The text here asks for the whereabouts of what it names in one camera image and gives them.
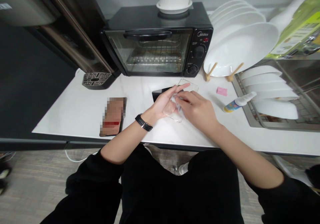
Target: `coffee machine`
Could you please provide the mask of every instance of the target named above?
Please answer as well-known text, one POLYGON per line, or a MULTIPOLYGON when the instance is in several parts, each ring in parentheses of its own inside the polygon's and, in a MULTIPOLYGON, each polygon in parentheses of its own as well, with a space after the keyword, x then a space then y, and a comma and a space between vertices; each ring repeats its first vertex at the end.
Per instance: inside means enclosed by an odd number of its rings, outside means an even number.
POLYGON ((100 37, 105 19, 96 0, 0 0, 0 19, 82 69, 89 89, 106 89, 121 73, 100 37))

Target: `toaster oven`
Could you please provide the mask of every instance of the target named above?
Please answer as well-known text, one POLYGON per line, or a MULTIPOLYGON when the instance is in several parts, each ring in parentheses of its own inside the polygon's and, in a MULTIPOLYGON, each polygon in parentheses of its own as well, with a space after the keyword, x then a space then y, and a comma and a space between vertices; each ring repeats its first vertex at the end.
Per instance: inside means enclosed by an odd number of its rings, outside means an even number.
POLYGON ((201 2, 182 14, 154 6, 123 7, 101 31, 115 64, 126 76, 195 77, 213 33, 201 2))

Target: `white plate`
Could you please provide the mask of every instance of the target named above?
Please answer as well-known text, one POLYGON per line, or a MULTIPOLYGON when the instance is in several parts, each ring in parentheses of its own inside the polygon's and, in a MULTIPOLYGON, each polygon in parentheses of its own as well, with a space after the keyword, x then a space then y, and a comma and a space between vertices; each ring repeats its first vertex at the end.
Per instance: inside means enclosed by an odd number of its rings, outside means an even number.
POLYGON ((247 86, 247 91, 250 92, 263 92, 272 90, 292 90, 286 83, 264 83, 264 84, 254 84, 247 86))
POLYGON ((276 99, 253 100, 252 102, 259 113, 285 119, 299 118, 297 108, 291 102, 276 99))
POLYGON ((255 23, 244 27, 219 42, 208 52, 204 61, 204 71, 209 73, 214 63, 216 68, 211 76, 225 77, 242 63, 241 72, 263 59, 277 44, 279 31, 269 23, 255 23))
POLYGON ((242 84, 247 87, 254 84, 261 84, 261 83, 285 83, 281 77, 273 73, 266 73, 266 74, 259 74, 256 76, 252 76, 242 80, 242 84))
MULTIPOLYGON (((213 25, 213 28, 217 28, 221 25, 223 25, 224 22, 226 22, 227 20, 233 18, 234 16, 237 16, 239 14, 243 14, 243 13, 247 13, 247 12, 257 12, 259 14, 261 14, 256 8, 254 7, 240 7, 240 8, 236 8, 228 13, 225 13, 223 16, 221 16, 219 19, 214 19, 213 22, 211 22, 211 24, 213 25)), ((263 22, 266 21, 266 18, 261 14, 262 18, 263 18, 263 22)))
POLYGON ((230 7, 230 6, 234 5, 234 4, 238 4, 238 3, 248 4, 244 0, 231 0, 229 2, 226 2, 226 3, 222 4, 222 5, 220 5, 215 11, 213 11, 213 13, 210 14, 210 16, 209 16, 209 19, 214 18, 217 14, 220 13, 220 11, 224 10, 225 8, 230 7))
POLYGON ((252 100, 279 98, 281 101, 290 101, 299 98, 299 96, 296 95, 292 90, 273 90, 256 93, 257 95, 252 100))
POLYGON ((275 75, 281 76, 282 72, 280 72, 278 69, 269 66, 269 65, 263 65, 255 68, 251 68, 247 71, 245 71, 243 74, 240 75, 241 80, 244 80, 246 78, 256 76, 263 73, 273 73, 275 75))
POLYGON ((170 9, 170 8, 164 8, 164 7, 161 7, 160 6, 160 1, 157 3, 157 8, 160 9, 160 11, 162 13, 165 13, 165 14, 179 14, 179 13, 184 13, 186 12, 190 6, 192 5, 192 1, 189 0, 189 4, 187 7, 185 8, 181 8, 181 9, 170 9))
POLYGON ((248 25, 261 22, 264 22, 264 17, 263 15, 257 12, 247 12, 228 19, 226 22, 223 23, 223 25, 213 30, 209 50, 211 50, 215 46, 215 44, 219 43, 229 34, 232 34, 233 32, 242 29, 248 25))
POLYGON ((212 24, 216 23, 222 16, 224 16, 225 14, 237 9, 237 8, 244 8, 244 7, 251 7, 249 4, 247 3, 237 3, 234 5, 231 5, 223 10, 221 10, 219 13, 217 13, 214 17, 209 18, 210 22, 212 24))

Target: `spray bottle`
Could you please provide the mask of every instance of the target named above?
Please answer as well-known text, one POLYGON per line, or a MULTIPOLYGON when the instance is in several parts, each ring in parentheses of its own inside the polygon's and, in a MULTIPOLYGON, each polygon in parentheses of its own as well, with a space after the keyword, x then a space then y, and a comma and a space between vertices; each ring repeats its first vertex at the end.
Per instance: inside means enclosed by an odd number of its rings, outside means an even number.
POLYGON ((233 112, 237 110, 238 108, 245 106, 251 99, 253 99, 257 95, 256 92, 251 92, 247 95, 244 95, 242 97, 236 98, 234 101, 229 103, 223 108, 224 112, 233 112))

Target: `stainless steel sink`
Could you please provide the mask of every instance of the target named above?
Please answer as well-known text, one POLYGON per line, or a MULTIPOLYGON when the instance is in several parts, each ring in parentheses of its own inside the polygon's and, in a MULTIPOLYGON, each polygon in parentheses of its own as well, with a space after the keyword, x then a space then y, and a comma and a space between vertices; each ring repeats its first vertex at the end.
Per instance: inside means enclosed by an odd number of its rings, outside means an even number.
MULTIPOLYGON (((320 131, 320 61, 316 60, 262 60, 252 68, 270 65, 280 70, 282 78, 299 96, 291 101, 297 107, 299 118, 289 120, 263 116, 256 112, 249 102, 243 107, 251 127, 283 129, 295 131, 320 131)), ((235 75, 232 82, 238 97, 247 93, 240 80, 240 74, 235 75)))

